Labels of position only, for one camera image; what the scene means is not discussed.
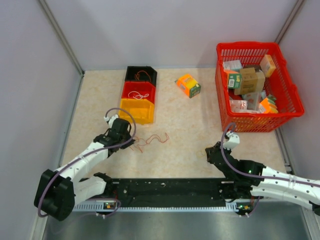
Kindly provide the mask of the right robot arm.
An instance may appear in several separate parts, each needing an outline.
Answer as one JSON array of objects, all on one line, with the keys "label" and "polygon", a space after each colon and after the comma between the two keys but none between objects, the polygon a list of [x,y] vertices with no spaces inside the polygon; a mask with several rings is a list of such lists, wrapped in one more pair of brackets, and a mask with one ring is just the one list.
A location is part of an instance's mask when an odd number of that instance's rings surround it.
[{"label": "right robot arm", "polygon": [[218,141],[205,149],[207,162],[214,165],[233,182],[233,192],[239,198],[273,198],[312,210],[320,215],[320,181],[277,171],[253,160],[236,159],[230,149],[221,150]]}]

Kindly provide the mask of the yellow storage bin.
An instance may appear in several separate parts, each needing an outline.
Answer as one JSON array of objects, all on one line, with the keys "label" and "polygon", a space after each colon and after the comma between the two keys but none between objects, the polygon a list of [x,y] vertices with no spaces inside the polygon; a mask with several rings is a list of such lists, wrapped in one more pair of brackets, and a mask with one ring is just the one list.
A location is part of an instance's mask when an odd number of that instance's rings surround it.
[{"label": "yellow storage bin", "polygon": [[120,108],[129,112],[137,124],[154,122],[155,105],[147,99],[122,98]]}]

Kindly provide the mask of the red storage bin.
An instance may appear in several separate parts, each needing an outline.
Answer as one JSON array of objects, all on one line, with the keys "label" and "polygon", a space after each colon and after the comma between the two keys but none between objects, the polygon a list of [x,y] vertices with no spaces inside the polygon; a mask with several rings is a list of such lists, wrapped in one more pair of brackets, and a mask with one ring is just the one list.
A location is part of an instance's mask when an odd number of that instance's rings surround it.
[{"label": "red storage bin", "polygon": [[122,99],[148,100],[155,103],[156,87],[147,81],[125,81]]}]

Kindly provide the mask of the clear wrapped white packet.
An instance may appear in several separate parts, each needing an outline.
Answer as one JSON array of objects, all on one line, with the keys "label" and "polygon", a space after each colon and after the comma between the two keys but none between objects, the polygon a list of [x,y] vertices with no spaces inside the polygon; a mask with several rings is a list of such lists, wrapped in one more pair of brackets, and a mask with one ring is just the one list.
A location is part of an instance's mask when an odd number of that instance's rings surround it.
[{"label": "clear wrapped white packet", "polygon": [[246,100],[230,100],[229,104],[233,113],[241,113],[248,109],[248,102]]}]

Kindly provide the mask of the black storage bin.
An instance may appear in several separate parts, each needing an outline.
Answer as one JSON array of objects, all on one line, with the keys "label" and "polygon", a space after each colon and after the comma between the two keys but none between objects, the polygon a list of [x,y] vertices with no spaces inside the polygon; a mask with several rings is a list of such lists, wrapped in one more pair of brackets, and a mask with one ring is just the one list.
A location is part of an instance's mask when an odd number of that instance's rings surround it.
[{"label": "black storage bin", "polygon": [[158,72],[151,66],[128,66],[126,69],[125,82],[149,82],[157,85]]}]

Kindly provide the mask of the orange yellow packet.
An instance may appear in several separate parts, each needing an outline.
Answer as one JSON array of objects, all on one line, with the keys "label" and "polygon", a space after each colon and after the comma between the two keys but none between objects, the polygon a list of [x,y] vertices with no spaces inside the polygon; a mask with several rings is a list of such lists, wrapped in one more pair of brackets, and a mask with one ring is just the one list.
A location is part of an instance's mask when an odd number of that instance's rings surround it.
[{"label": "orange yellow packet", "polygon": [[262,114],[277,114],[278,108],[271,99],[266,97],[260,102],[258,111]]}]

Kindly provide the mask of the orange green carton box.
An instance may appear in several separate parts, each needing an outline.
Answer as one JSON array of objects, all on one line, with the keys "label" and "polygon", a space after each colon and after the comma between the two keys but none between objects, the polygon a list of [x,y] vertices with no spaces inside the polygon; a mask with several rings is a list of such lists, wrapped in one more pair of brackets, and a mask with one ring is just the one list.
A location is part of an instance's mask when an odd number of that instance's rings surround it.
[{"label": "orange green carton box", "polygon": [[190,99],[201,92],[201,85],[189,73],[179,77],[174,82]]}]

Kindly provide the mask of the green white box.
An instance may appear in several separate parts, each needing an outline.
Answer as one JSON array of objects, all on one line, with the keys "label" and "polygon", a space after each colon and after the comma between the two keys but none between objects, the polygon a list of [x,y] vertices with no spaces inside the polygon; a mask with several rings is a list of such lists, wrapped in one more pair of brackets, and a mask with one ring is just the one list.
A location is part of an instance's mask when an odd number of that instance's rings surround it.
[{"label": "green white box", "polygon": [[233,70],[225,70],[227,77],[227,88],[228,89],[239,89],[242,82],[242,74]]}]

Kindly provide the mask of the brown cardboard box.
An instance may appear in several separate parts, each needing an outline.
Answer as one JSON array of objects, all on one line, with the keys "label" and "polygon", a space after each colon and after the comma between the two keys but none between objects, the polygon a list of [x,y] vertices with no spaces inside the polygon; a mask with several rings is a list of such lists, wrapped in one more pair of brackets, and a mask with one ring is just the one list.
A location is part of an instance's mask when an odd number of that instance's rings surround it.
[{"label": "brown cardboard box", "polygon": [[246,95],[263,90],[266,77],[262,71],[256,72],[254,67],[249,67],[240,69],[239,73],[242,79],[240,87],[233,91],[235,95]]}]

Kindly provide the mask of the red plastic basket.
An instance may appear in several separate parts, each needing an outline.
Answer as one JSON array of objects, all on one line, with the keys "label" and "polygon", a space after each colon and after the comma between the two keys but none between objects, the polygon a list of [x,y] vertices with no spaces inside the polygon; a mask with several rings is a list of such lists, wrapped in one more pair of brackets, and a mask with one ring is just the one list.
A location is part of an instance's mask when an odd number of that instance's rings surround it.
[{"label": "red plastic basket", "polygon": [[[217,62],[215,70],[215,86],[220,113],[221,127],[235,123],[237,132],[271,132],[292,118],[305,113],[298,88],[292,82],[287,69],[287,62],[279,45],[275,42],[238,41],[218,43],[216,46]],[[223,70],[223,62],[239,60],[243,66],[261,62],[265,55],[271,55],[275,63],[275,71],[264,83],[268,95],[276,98],[277,113],[237,113],[231,110],[227,75]]]}]

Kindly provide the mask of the beige orange box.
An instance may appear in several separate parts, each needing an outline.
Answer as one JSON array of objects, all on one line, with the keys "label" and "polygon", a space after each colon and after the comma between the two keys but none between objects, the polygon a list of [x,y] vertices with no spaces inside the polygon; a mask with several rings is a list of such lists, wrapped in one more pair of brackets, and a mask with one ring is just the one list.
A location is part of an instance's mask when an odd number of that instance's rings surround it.
[{"label": "beige orange box", "polygon": [[273,58],[269,54],[265,54],[260,61],[261,70],[266,78],[269,78],[273,72],[276,70]]}]

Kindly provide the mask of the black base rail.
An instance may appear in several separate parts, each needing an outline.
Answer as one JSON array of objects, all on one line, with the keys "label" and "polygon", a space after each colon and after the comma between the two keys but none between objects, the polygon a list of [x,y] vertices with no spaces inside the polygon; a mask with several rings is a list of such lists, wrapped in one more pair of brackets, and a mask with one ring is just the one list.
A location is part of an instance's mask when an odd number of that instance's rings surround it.
[{"label": "black base rail", "polygon": [[123,208],[221,207],[238,197],[224,178],[114,178],[106,191]]}]

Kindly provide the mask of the aluminium corner post left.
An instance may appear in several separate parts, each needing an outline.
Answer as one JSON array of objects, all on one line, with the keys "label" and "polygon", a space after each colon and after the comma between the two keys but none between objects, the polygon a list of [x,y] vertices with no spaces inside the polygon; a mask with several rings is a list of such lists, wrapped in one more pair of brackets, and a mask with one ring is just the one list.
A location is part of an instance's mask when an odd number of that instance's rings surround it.
[{"label": "aluminium corner post left", "polygon": [[56,20],[50,6],[48,5],[46,0],[37,0],[37,3],[39,4],[41,10],[43,11],[44,15],[46,16],[49,24],[51,25],[54,33],[56,34],[60,44],[62,45],[65,53],[67,54],[69,60],[73,64],[73,66],[76,68],[78,74],[83,77],[84,70],[81,67],[74,51],[72,50],[63,30],[61,29],[58,21]]}]

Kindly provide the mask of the aluminium corner post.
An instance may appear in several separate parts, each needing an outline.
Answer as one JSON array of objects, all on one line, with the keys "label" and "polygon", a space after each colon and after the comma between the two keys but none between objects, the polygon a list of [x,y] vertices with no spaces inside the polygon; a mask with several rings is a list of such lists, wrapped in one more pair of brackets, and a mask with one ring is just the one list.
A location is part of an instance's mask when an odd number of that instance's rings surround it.
[{"label": "aluminium corner post", "polygon": [[54,33],[56,34],[60,44],[62,45],[65,53],[67,54],[69,60],[73,64],[73,66],[76,68],[78,74],[83,77],[84,70],[81,67],[74,51],[72,50],[63,30],[61,29],[58,21],[56,20],[50,6],[48,5],[46,0],[37,0],[37,3],[39,4],[41,10],[43,11],[44,15],[46,16],[49,24],[51,25]]},{"label": "aluminium corner post", "polygon": [[292,10],[290,11],[288,17],[286,18],[284,24],[282,25],[279,33],[277,34],[277,36],[274,40],[274,42],[276,44],[279,45],[281,43],[284,36],[286,35],[288,30],[290,29],[291,25],[294,23],[295,19],[298,17],[299,13],[303,9],[306,2],[307,2],[306,0],[296,0],[295,1],[295,4],[294,4]]}]

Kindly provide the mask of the aluminium corner post right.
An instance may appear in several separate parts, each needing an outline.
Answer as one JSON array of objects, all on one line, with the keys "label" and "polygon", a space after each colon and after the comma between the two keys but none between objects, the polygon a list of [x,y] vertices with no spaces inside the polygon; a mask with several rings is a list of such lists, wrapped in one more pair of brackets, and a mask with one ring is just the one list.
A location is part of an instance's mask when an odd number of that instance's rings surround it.
[{"label": "aluminium corner post right", "polygon": [[279,33],[277,34],[277,36],[274,40],[274,42],[276,44],[279,45],[281,43],[284,36],[286,35],[288,30],[290,29],[291,25],[294,23],[295,19],[298,17],[299,13],[303,9],[306,2],[307,2],[306,0],[296,0],[295,1],[295,4],[294,4],[292,10],[290,11],[288,17],[286,18],[284,24],[282,25]]}]

